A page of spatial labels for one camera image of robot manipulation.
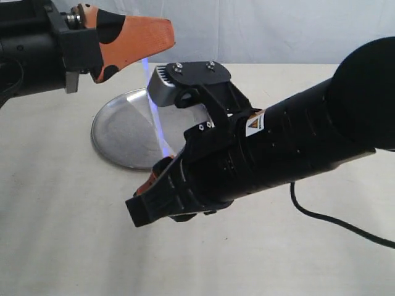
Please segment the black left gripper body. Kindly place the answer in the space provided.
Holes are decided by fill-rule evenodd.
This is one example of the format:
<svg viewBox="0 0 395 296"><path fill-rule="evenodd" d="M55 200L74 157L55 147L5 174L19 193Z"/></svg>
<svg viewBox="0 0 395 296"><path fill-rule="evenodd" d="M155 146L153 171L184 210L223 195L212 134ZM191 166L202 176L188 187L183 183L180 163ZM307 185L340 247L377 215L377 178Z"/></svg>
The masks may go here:
<svg viewBox="0 0 395 296"><path fill-rule="evenodd" d="M59 12L52 1L44 2L51 33L60 47L65 70L68 72L89 73L97 81L104 61L99 45L96 24L98 8L80 3L69 13Z"/></svg>

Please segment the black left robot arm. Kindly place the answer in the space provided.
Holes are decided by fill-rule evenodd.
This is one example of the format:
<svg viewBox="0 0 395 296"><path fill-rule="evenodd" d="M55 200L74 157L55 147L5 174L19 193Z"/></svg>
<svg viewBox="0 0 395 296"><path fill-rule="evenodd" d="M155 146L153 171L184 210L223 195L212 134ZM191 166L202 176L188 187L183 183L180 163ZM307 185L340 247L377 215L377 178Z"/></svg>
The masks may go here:
<svg viewBox="0 0 395 296"><path fill-rule="evenodd" d="M88 3L61 12L52 1L1 4L1 103L63 89L79 77L101 84L175 45L169 19L116 14Z"/></svg>

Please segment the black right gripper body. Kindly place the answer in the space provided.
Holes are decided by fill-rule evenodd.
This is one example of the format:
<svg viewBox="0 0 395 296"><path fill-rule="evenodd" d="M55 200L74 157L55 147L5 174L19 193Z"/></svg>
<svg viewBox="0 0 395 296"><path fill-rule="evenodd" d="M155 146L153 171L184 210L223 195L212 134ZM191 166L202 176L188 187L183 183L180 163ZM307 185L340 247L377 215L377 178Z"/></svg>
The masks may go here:
<svg viewBox="0 0 395 296"><path fill-rule="evenodd" d="M162 218L185 222L210 215L234 200L268 189L252 152L265 129L264 109L250 116L229 116L230 129L200 123L184 133L185 146L144 193L125 204L139 228Z"/></svg>

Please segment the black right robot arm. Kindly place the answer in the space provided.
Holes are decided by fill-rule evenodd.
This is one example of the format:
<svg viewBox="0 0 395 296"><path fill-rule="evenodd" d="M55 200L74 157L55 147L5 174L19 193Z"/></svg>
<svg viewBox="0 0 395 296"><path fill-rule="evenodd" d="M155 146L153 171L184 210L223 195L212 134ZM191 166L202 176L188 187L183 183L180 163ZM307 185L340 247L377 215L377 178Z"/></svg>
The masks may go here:
<svg viewBox="0 0 395 296"><path fill-rule="evenodd" d="M394 150L394 38L349 54L335 74L263 110L250 105L185 131L185 146L165 158L127 200L135 226L178 222L234 200Z"/></svg>

